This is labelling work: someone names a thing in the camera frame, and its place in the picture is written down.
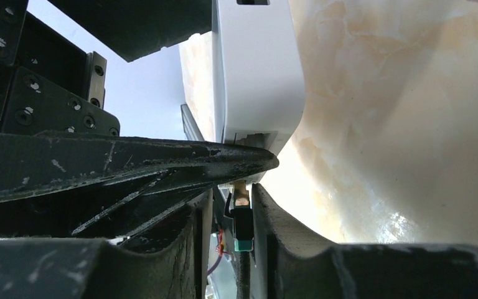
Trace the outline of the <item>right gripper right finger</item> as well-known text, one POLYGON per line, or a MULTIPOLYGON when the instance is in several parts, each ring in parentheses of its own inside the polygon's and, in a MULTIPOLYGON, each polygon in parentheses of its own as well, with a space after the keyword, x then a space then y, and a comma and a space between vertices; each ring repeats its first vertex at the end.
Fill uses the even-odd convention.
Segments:
POLYGON ((478 247, 337 244, 251 189, 258 298, 478 298, 478 247))

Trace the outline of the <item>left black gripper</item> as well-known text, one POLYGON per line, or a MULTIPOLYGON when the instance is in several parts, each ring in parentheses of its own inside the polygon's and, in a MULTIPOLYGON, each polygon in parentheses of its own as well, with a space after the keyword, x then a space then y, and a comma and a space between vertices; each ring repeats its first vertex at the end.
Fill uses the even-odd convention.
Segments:
MULTIPOLYGON (((209 0, 51 4, 127 62, 212 29, 209 0)), ((166 209, 278 166, 262 148, 118 137, 105 77, 104 57, 27 1, 0 1, 0 237, 133 235, 166 209)))

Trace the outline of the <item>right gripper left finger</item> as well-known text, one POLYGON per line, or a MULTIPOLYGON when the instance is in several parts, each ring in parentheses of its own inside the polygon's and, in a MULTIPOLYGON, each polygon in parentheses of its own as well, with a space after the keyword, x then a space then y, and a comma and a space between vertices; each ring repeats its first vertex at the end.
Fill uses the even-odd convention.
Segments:
POLYGON ((164 249, 140 254, 105 239, 0 239, 0 298, 202 298, 212 191, 181 210, 164 249))

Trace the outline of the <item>white small hub box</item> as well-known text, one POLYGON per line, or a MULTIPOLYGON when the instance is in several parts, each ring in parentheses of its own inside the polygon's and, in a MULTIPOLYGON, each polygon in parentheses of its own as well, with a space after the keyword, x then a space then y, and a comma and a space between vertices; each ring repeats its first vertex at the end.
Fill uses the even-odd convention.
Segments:
POLYGON ((213 1, 214 136, 279 154, 301 121, 304 74, 287 1, 213 1))

